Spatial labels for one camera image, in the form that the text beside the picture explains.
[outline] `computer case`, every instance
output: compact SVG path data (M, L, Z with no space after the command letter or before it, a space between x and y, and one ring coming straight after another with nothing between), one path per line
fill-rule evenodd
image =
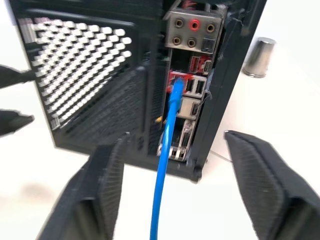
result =
M167 97L182 77L183 135L167 173L195 182L265 3L10 0L57 147L89 154L129 133L125 163L156 170Z

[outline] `metal cup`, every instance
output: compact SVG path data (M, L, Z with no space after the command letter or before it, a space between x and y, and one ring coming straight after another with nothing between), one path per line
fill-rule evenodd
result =
M267 74L271 53L276 41L259 37L253 51L242 69L243 73L253 78L264 78Z

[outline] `wire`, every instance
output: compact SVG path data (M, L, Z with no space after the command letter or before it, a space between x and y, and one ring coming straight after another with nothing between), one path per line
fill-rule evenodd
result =
M158 171L156 175L155 188L154 188L154 196L153 196L150 240L158 239L158 223L159 223L161 198L162 198L162 192L164 189L165 176L167 171L171 141L172 141L176 117L177 117L177 111L180 109L183 89L184 89L184 81L181 77L178 77L178 79L175 81L173 85L172 93L169 98L169 113L167 116L167 121L166 121L164 132L163 132L162 149L161 149L161 155L159 159Z

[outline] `white surface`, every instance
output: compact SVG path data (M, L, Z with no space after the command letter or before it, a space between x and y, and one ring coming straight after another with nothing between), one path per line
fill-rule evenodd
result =
M315 131L319 135L319 92L314 86L315 79L319 78L315 77L314 71L305 74L307 70L303 68L303 64L312 70L319 66L317 59L309 57L310 52L315 53L310 51L312 46L317 44L306 45L308 51L300 51L302 55L294 58L294 43L287 44L292 38L286 36L288 33L296 36L294 26L284 32L291 19L284 17L280 21L285 9L283 4L292 4L292 1L283 1L282 7L276 0L269 0L268 4L265 20L260 24L263 29L258 28L257 32L259 36L274 38L280 47L274 54L267 78L240 75L213 149L228 157L222 140L225 129L257 135L272 142L284 159L319 193L318 169L313 167L319 159L315 152L317 139L311 134ZM26 70L28 64L18 36L4 9L4 2L0 1L0 64ZM0 239L33 240L64 185L88 156L54 148L32 83L0 90L0 107L35 116L32 124L0 138ZM211 154L208 159L199 184L172 176L166 178L159 222L160 240L257 239L231 164ZM125 166L115 240L149 239L155 178L155 172Z
M27 70L15 29L4 27L0 64ZM0 107L35 117L15 134L0 138L0 239L34 240L88 156L54 148L33 83L1 89ZM155 179L153 171L125 166L115 240L149 239ZM167 176L158 233L160 240L256 240L232 165L210 155L199 184Z

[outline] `perforated metal panel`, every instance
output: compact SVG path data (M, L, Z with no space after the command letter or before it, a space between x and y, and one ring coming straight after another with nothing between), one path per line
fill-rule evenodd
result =
M32 65L52 129L63 126L108 83L130 58L132 39L122 28L84 22L35 18L31 28L41 50Z

